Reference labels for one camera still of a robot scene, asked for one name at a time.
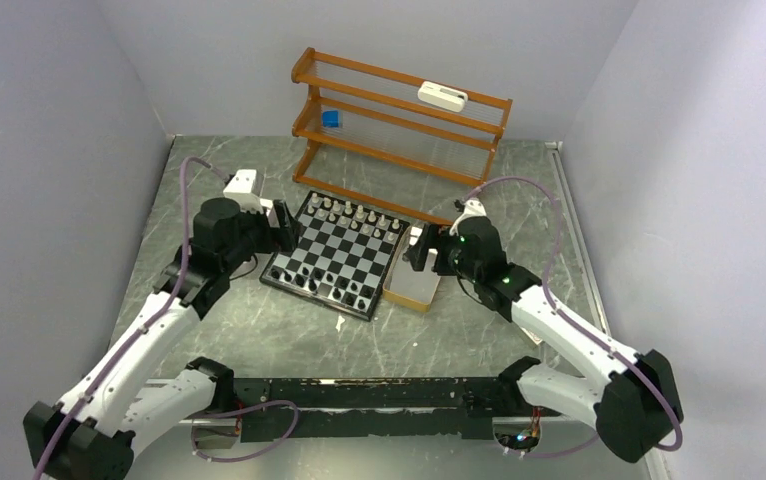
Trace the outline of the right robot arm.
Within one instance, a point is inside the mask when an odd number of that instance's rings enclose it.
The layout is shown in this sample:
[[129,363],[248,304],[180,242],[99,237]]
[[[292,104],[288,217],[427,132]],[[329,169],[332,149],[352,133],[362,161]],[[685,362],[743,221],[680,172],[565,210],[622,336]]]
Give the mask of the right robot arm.
[[637,352],[564,307],[543,280],[507,259],[487,217],[452,227],[428,224],[404,258],[415,271],[429,266],[470,283],[484,307],[535,334],[577,369],[577,376],[563,374],[531,358],[508,368],[512,378],[498,389],[507,412],[534,406],[569,416],[629,463],[661,447],[669,434],[681,445],[684,415],[669,360],[656,350]]

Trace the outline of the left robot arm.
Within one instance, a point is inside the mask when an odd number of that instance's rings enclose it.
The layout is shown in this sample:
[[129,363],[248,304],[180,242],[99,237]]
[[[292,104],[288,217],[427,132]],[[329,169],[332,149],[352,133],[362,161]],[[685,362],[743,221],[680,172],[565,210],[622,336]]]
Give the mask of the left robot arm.
[[301,230],[282,200],[233,194],[204,202],[124,335],[59,400],[38,402],[25,414],[34,478],[123,479],[180,421],[232,412],[239,404],[234,372],[217,361],[197,358],[160,387],[148,387],[148,380],[228,292],[243,263],[292,252]]

